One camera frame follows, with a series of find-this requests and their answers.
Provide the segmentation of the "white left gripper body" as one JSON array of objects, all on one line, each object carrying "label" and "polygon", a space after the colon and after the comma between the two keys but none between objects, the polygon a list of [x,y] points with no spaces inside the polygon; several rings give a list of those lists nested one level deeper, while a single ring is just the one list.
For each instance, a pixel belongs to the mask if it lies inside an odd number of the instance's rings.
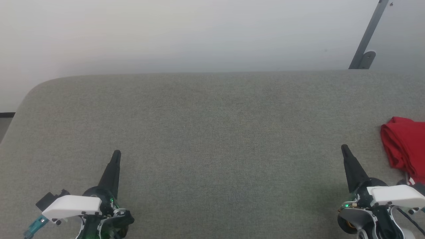
[{"label": "white left gripper body", "polygon": [[131,212],[121,208],[108,189],[99,186],[82,196],[59,197],[42,215],[56,225],[77,217],[81,226],[75,239],[124,239],[134,223]]}]

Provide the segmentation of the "red white basketball jersey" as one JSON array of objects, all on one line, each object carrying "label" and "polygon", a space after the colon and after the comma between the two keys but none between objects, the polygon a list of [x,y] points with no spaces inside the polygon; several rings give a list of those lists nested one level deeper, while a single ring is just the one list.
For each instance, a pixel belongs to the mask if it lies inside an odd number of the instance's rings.
[{"label": "red white basketball jersey", "polygon": [[381,126],[389,165],[425,185],[425,121],[393,117]]}]

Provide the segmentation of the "grey metal pole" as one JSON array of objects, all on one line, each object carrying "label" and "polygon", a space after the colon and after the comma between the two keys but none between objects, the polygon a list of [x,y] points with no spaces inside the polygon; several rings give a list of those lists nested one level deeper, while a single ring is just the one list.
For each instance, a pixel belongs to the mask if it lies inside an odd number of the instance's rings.
[{"label": "grey metal pole", "polygon": [[384,10],[388,5],[388,2],[389,0],[378,1],[376,9],[374,10],[372,17],[370,18],[368,26],[349,65],[349,69],[358,69],[363,54],[369,51],[367,50],[367,47],[370,43],[370,40],[372,39],[372,36],[378,26],[379,21],[381,20]]}]

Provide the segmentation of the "black framed grey panel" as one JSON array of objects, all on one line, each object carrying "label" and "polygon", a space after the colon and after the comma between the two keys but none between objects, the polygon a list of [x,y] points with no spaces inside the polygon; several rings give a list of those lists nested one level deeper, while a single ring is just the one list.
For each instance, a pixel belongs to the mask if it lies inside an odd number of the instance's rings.
[{"label": "black framed grey panel", "polygon": [[0,113],[0,143],[2,142],[15,114],[15,112]]}]

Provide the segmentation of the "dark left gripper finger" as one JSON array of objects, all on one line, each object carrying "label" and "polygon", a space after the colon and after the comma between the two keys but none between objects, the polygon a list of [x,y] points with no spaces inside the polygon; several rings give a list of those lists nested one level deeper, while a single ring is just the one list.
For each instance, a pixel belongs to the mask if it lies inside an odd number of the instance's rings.
[{"label": "dark left gripper finger", "polygon": [[115,199],[118,199],[120,162],[121,151],[115,150],[98,183],[99,187],[108,189]]}]

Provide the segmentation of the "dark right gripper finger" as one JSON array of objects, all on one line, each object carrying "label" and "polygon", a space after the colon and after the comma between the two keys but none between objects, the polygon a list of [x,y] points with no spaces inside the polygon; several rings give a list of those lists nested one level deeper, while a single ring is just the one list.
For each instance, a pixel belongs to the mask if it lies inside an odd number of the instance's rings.
[{"label": "dark right gripper finger", "polygon": [[341,151],[349,193],[353,193],[365,181],[369,180],[369,176],[366,174],[357,158],[352,154],[348,145],[341,145]]}]

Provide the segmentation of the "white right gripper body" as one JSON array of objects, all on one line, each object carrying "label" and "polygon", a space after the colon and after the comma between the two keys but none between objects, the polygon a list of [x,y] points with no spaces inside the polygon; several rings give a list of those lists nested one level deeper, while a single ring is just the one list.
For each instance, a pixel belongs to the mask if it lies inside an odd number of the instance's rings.
[{"label": "white right gripper body", "polygon": [[352,199],[346,201],[346,208],[373,208],[376,206],[404,207],[420,210],[425,207],[425,194],[413,186],[388,186],[376,178],[359,183],[351,192]]}]

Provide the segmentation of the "grey rounded metal bracket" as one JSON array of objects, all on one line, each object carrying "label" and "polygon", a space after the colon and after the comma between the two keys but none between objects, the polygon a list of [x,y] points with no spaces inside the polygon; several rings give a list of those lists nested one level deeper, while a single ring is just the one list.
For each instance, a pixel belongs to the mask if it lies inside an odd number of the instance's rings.
[{"label": "grey rounded metal bracket", "polygon": [[358,69],[369,69],[376,57],[376,52],[370,50],[363,54],[363,57],[359,63]]}]

